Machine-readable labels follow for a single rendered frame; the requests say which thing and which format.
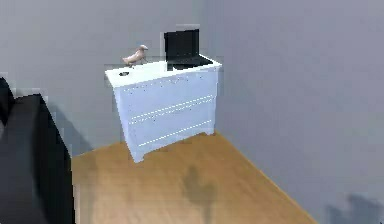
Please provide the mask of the white chest of drawers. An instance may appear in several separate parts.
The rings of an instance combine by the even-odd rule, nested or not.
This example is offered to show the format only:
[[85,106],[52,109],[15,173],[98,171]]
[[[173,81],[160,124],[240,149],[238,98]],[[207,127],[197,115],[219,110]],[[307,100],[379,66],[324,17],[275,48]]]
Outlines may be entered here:
[[216,99],[222,65],[167,70],[165,61],[109,69],[109,81],[124,140],[139,163],[161,147],[215,131]]

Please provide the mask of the black laptop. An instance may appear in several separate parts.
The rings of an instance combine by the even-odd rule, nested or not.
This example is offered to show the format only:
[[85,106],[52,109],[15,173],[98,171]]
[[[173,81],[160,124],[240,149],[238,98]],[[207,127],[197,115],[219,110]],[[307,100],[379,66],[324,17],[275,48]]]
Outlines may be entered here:
[[166,32],[164,44],[168,71],[212,64],[199,53],[198,29]]

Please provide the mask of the pink bird figurine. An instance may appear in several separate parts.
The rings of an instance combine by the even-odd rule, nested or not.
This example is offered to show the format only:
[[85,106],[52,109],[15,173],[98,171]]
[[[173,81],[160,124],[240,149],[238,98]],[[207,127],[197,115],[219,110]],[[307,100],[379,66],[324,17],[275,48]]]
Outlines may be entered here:
[[148,49],[146,45],[140,45],[136,52],[128,57],[123,57],[122,61],[128,65],[129,67],[132,67],[136,62],[144,61],[146,60],[146,54],[145,51]]

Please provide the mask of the black sofa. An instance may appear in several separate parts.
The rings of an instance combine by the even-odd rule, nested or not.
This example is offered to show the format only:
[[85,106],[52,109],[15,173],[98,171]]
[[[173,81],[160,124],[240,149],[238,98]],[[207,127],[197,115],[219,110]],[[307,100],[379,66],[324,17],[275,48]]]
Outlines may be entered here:
[[41,94],[0,78],[0,224],[75,224],[71,157]]

